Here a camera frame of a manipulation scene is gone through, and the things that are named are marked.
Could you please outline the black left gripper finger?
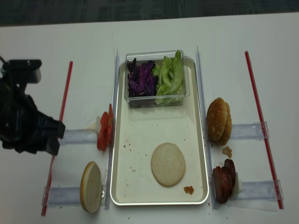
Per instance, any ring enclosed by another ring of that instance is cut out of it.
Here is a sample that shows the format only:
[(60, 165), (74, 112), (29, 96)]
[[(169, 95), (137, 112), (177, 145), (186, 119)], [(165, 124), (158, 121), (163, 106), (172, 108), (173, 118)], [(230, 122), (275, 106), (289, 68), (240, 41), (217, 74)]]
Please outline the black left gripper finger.
[(64, 137), (65, 125), (62, 121), (55, 120), (42, 112), (38, 112), (38, 137), (41, 140), (50, 137), (62, 139)]
[(56, 137), (51, 136), (46, 139), (43, 139), (39, 143), (37, 150), (42, 152), (47, 152), (50, 155), (57, 155), (59, 148), (60, 148), (60, 144), (58, 139)]

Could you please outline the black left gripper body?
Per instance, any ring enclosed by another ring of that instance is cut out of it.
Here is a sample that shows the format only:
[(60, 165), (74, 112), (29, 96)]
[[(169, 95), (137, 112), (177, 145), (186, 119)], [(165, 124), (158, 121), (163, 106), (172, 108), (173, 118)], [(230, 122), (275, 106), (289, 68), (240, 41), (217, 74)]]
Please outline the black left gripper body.
[(31, 154), (45, 152), (47, 140), (42, 128), (46, 118), (31, 96), (17, 85), (0, 88), (0, 141), (4, 149)]

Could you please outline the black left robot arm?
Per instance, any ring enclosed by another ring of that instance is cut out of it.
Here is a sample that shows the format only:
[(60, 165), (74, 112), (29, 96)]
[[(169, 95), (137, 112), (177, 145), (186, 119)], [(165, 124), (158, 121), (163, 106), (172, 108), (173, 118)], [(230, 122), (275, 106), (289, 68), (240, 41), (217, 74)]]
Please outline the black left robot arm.
[(0, 69), (0, 140), (4, 149), (57, 155), (65, 125), (40, 112), (25, 93), (27, 84), (41, 80), (39, 59), (5, 61)]

